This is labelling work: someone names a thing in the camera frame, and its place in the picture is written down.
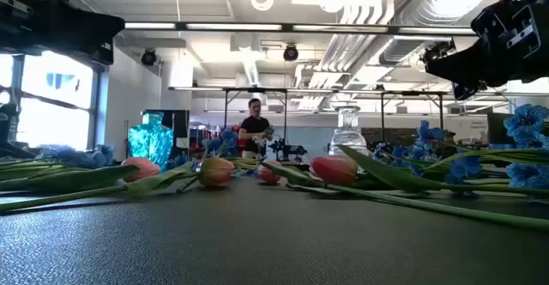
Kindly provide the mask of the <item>black computer monitor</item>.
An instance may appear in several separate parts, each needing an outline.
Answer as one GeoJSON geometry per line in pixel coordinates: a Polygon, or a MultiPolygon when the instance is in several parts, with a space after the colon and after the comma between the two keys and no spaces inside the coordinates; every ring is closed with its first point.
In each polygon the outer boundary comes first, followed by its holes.
{"type": "Polygon", "coordinates": [[[512,114],[491,112],[486,117],[489,144],[513,144],[515,142],[511,136],[507,135],[507,129],[504,126],[505,119],[512,117],[512,114]]]}

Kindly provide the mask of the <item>clear glass vase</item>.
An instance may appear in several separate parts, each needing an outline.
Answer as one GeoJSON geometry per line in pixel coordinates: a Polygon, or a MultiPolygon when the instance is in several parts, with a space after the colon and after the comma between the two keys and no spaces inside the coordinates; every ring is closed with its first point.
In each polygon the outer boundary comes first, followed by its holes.
{"type": "Polygon", "coordinates": [[[338,113],[338,127],[334,131],[329,144],[330,155],[344,155],[339,149],[340,145],[353,148],[363,155],[368,155],[367,142],[359,128],[358,106],[340,106],[336,108],[338,113]]]}

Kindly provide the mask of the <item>large bright window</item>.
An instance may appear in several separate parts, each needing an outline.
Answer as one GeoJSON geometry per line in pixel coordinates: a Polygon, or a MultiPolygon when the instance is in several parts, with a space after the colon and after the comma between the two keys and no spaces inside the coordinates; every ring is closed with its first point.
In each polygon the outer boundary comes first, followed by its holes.
{"type": "Polygon", "coordinates": [[[0,104],[16,105],[11,138],[31,148],[90,149],[100,73],[55,52],[0,54],[0,104]]]}

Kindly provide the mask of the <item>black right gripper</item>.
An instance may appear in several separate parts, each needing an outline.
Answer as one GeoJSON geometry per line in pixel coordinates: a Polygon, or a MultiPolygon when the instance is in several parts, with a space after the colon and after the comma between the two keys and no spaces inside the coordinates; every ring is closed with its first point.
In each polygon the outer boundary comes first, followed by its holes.
{"type": "Polygon", "coordinates": [[[549,0],[499,0],[471,22],[479,39],[468,49],[432,58],[425,71],[452,82],[456,100],[508,81],[549,77],[549,0]]]}

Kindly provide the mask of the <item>turquoise glass vase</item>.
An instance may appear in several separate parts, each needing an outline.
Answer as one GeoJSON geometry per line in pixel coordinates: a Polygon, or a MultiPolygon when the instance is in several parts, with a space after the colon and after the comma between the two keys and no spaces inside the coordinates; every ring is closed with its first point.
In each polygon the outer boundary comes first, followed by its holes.
{"type": "Polygon", "coordinates": [[[173,145],[173,130],[162,124],[163,112],[145,112],[142,123],[129,129],[130,156],[145,158],[166,170],[173,145]]]}

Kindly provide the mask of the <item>black background rig frame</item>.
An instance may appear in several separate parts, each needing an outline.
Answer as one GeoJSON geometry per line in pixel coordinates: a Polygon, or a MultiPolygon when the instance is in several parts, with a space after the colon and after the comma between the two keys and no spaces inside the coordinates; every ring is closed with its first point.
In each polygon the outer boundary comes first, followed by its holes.
{"type": "Polygon", "coordinates": [[[288,88],[261,88],[261,87],[246,87],[246,88],[222,88],[222,90],[225,93],[224,98],[224,128],[227,127],[227,118],[228,118],[228,104],[230,103],[228,99],[228,95],[231,92],[236,92],[239,94],[240,92],[247,92],[249,94],[253,93],[259,93],[259,94],[267,94],[267,93],[279,93],[284,94],[284,100],[282,101],[282,105],[284,106],[284,143],[287,143],[287,101],[288,101],[288,88]]]}
{"type": "Polygon", "coordinates": [[[416,91],[416,90],[402,90],[402,91],[380,91],[380,104],[381,104],[381,135],[382,140],[385,140],[385,111],[384,108],[387,104],[385,101],[385,95],[398,95],[398,96],[437,96],[438,101],[433,101],[435,105],[438,106],[439,109],[439,128],[441,130],[444,129],[444,121],[443,121],[443,97],[447,95],[447,92],[444,91],[416,91]]]}

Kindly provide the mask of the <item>blue artificial flower sprig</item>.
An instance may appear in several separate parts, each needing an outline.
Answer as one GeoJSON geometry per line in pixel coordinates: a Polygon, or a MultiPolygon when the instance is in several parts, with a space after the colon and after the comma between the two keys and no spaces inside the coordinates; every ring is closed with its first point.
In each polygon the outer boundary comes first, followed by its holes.
{"type": "Polygon", "coordinates": [[[67,169],[98,169],[111,166],[114,148],[97,145],[79,151],[67,145],[45,145],[36,149],[18,149],[0,145],[0,181],[30,178],[39,173],[67,169]]]}
{"type": "Polygon", "coordinates": [[[416,134],[410,146],[380,142],[371,158],[390,167],[407,169],[415,175],[423,176],[426,162],[441,159],[441,156],[437,156],[436,144],[445,138],[446,132],[439,127],[432,128],[428,121],[421,120],[416,134]]]}
{"type": "MultiPolygon", "coordinates": [[[[452,185],[502,185],[549,190],[549,108],[526,104],[505,119],[513,144],[436,144],[439,161],[426,162],[424,175],[452,185]]],[[[549,196],[528,195],[533,200],[549,196]]]]}
{"type": "Polygon", "coordinates": [[[175,158],[170,159],[166,164],[166,170],[182,166],[190,161],[192,168],[197,169],[206,159],[221,158],[231,162],[235,168],[241,170],[255,170],[257,161],[247,160],[238,157],[238,133],[232,129],[223,130],[218,136],[202,140],[201,148],[196,154],[182,152],[175,158]]]}

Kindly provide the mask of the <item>silver ceiling duct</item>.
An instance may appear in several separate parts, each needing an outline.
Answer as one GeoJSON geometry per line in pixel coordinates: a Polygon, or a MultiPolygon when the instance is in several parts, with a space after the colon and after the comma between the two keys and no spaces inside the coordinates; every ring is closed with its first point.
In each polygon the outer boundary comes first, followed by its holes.
{"type": "Polygon", "coordinates": [[[453,26],[483,0],[409,0],[392,23],[400,26],[453,26]]]}

